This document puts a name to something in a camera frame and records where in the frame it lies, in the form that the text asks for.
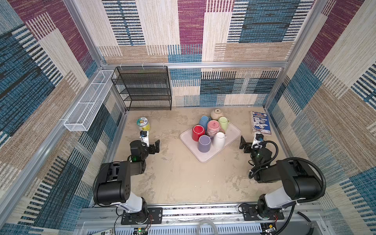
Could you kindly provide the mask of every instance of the marble-patterned surface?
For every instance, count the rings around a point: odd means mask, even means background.
[[[263,112],[261,107],[221,108],[225,116],[242,131],[246,141],[252,141],[251,111]],[[184,145],[179,136],[198,123],[212,108],[173,108],[171,111],[131,111],[128,114],[114,161],[124,161],[130,155],[129,143],[138,139],[136,120],[150,121],[150,142],[160,139],[161,151],[146,159],[144,174],[131,177],[131,190],[151,203],[207,203],[256,201],[263,193],[280,186],[257,183],[248,179],[251,165],[249,154],[239,149],[240,137],[206,163],[201,163]],[[277,141],[275,131],[266,140]],[[274,146],[267,145],[274,153]],[[277,159],[285,155],[280,148]]]

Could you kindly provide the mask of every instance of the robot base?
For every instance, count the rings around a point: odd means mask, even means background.
[[[153,220],[152,220],[152,223],[153,224],[161,224],[162,223],[162,212],[163,212],[163,208],[162,207],[153,207],[153,208],[148,208],[148,213],[150,215],[152,215],[153,217]],[[134,218],[133,215],[131,214],[126,214],[126,212],[124,211],[123,212],[124,215],[121,217],[121,225],[134,225],[137,222],[140,221],[140,219],[136,219]],[[150,216],[148,215],[147,216],[147,220],[142,223],[142,224],[149,224],[150,223]]]
[[[262,220],[257,214],[257,204],[242,204],[241,211],[246,212],[243,213],[243,218],[245,221]],[[276,214],[279,220],[283,220],[285,217],[283,213],[279,211],[280,209],[270,209],[267,213],[265,213],[265,215],[269,217],[270,220],[274,220],[274,214]]]

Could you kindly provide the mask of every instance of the white mesh shelf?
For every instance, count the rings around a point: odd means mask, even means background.
[[[69,131],[88,131],[116,78],[113,70],[101,70],[64,122]]]

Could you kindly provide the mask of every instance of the tray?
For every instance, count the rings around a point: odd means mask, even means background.
[[[226,148],[227,145],[232,143],[240,135],[241,135],[241,131],[232,123],[230,123],[226,131],[226,142],[224,143],[223,149]],[[180,139],[189,148],[189,150],[197,157],[197,159],[200,162],[207,162],[212,157],[214,157],[217,153],[222,151],[222,149],[216,149],[213,146],[211,146],[209,152],[206,152],[206,153],[200,152],[197,148],[198,142],[192,139],[192,128],[189,128],[185,132],[181,133]]]

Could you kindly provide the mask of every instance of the can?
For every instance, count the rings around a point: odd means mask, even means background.
[[[137,126],[140,130],[144,130],[144,131],[150,130],[150,124],[146,117],[140,117],[137,120]]]

